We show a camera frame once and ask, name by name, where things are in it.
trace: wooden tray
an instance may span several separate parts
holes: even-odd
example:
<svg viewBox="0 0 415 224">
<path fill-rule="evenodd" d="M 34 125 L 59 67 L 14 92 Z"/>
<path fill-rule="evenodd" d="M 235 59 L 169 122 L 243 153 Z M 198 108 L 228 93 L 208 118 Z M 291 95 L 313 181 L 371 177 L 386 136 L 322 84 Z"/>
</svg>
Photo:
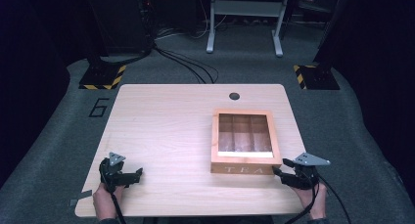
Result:
<svg viewBox="0 0 415 224">
<path fill-rule="evenodd" d="M 271 111 L 216 110 L 210 172 L 274 175 L 282 160 L 273 122 Z"/>
</svg>

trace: dark background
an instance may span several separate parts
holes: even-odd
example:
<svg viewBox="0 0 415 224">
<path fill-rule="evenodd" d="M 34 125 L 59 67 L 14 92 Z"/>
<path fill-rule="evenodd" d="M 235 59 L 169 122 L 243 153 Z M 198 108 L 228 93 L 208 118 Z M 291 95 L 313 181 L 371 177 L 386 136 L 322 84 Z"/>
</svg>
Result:
<svg viewBox="0 0 415 224">
<path fill-rule="evenodd" d="M 180 5 L 190 8 L 184 11 L 186 22 L 204 19 L 198 0 Z M 333 64 L 350 83 L 367 129 L 414 201 L 413 5 L 415 0 L 341 0 L 315 61 Z M 109 50 L 87 0 L 0 0 L 0 7 L 2 185 L 65 95 L 66 67 L 85 59 L 85 50 L 101 56 Z M 162 18 L 165 8 L 155 10 Z M 175 18 L 170 22 L 183 26 Z M 192 22 L 184 26 L 192 32 Z M 80 40 L 79 34 L 88 39 Z"/>
</svg>

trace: black equipment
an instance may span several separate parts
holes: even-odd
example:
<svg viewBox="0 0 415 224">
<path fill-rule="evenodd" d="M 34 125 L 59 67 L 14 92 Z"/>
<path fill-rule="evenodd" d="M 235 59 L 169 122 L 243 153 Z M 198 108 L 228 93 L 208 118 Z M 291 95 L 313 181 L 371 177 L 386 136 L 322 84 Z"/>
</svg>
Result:
<svg viewBox="0 0 415 224">
<path fill-rule="evenodd" d="M 88 0 L 107 53 L 141 55 L 151 50 L 149 0 Z"/>
<path fill-rule="evenodd" d="M 153 0 L 158 24 L 179 28 L 196 35 L 199 0 Z"/>
<path fill-rule="evenodd" d="M 118 201 L 114 195 L 117 186 L 129 187 L 129 185 L 140 182 L 140 177 L 143 174 L 143 168 L 139 168 L 135 173 L 122 173 L 125 157 L 110 153 L 109 158 L 104 158 L 100 164 L 101 182 L 106 185 L 107 191 L 111 194 L 113 199 L 116 214 L 119 221 L 124 224 L 125 220 L 119 208 Z"/>
<path fill-rule="evenodd" d="M 314 205 L 315 198 L 317 197 L 314 187 L 319 183 L 320 175 L 318 174 L 315 166 L 329 165 L 330 161 L 308 153 L 303 153 L 296 157 L 294 160 L 283 158 L 283 163 L 293 168 L 296 174 L 284 173 L 281 171 L 281 169 L 273 166 L 272 170 L 275 175 L 281 178 L 282 184 L 302 190 L 312 190 L 311 203 L 301 213 L 287 222 L 294 223 L 311 210 L 312 206 Z"/>
</svg>

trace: black object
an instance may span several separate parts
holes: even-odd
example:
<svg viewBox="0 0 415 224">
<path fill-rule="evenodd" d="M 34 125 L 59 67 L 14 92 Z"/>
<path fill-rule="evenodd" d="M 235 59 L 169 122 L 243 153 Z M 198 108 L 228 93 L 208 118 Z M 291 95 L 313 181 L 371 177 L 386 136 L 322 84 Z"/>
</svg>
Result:
<svg viewBox="0 0 415 224">
<path fill-rule="evenodd" d="M 303 17 L 314 17 L 315 20 L 324 22 L 324 35 L 321 38 L 320 45 L 326 37 L 326 32 L 330 24 L 330 20 L 335 12 L 338 0 L 289 0 L 287 11 L 284 17 L 285 25 L 282 29 L 280 38 L 284 39 L 288 23 L 291 20 L 293 12 L 300 10 L 303 12 Z"/>
<path fill-rule="evenodd" d="M 301 89 L 340 90 L 336 78 L 330 71 L 328 63 L 315 66 L 295 66 L 295 72 Z"/>
<path fill-rule="evenodd" d="M 150 54 L 154 44 L 152 11 L 148 0 L 88 0 L 107 49 L 107 53 L 135 54 L 137 57 L 118 63 L 101 60 L 89 34 L 75 15 L 73 28 L 89 68 L 79 81 L 85 86 L 116 86 L 121 68 Z"/>
<path fill-rule="evenodd" d="M 143 168 L 138 169 L 135 173 L 122 173 L 124 159 L 125 157 L 110 153 L 110 158 L 104 158 L 100 164 L 101 182 L 106 184 L 109 193 L 113 193 L 117 186 L 129 187 L 129 185 L 140 182 Z"/>
<path fill-rule="evenodd" d="M 285 165 L 292 167 L 296 173 L 284 173 L 277 167 L 272 167 L 274 174 L 281 178 L 281 183 L 289 187 L 294 187 L 302 190 L 309 190 L 318 183 L 318 172 L 315 166 L 303 166 L 293 163 L 291 160 L 283 158 Z"/>
<path fill-rule="evenodd" d="M 196 34 L 199 0 L 152 0 L 158 23 Z"/>
<path fill-rule="evenodd" d="M 151 49 L 149 0 L 88 0 L 108 54 L 142 54 Z"/>
<path fill-rule="evenodd" d="M 398 173 L 393 180 L 403 182 L 415 204 L 410 143 L 415 125 L 415 0 L 340 0 L 339 9 L 343 4 L 314 61 L 334 59 L 333 68 L 356 95 L 365 127 Z"/>
<path fill-rule="evenodd" d="M 329 165 L 330 161 L 320 157 L 315 157 L 308 153 L 303 153 L 294 160 L 283 158 L 283 162 L 285 165 L 292 167 L 296 174 L 284 173 L 281 169 L 272 166 L 274 174 L 281 178 L 281 183 L 293 188 L 312 191 L 311 203 L 301 213 L 286 222 L 294 223 L 302 216 L 306 215 L 314 205 L 314 201 L 317 196 L 314 187 L 319 182 L 319 175 L 315 165 Z"/>
<path fill-rule="evenodd" d="M 73 41 L 51 33 L 66 32 L 59 1 L 0 0 L 0 188 L 68 90 L 67 61 L 76 55 Z"/>
</svg>

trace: table top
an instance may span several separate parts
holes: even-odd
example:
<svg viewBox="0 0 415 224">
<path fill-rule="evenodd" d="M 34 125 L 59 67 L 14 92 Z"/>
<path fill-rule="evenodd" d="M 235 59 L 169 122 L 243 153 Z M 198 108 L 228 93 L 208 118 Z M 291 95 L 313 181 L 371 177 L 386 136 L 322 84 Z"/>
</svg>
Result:
<svg viewBox="0 0 415 224">
<path fill-rule="evenodd" d="M 238 93 L 239 100 L 229 98 Z M 97 189 L 99 164 L 110 152 L 126 157 L 122 172 L 143 167 L 124 190 L 125 216 L 268 215 L 302 211 L 297 195 L 272 175 L 210 173 L 215 109 L 272 111 L 281 157 L 305 148 L 287 94 L 279 84 L 127 84 L 113 110 L 82 191 Z M 284 172 L 294 173 L 283 165 Z M 75 214 L 95 216 L 92 197 Z"/>
</svg>

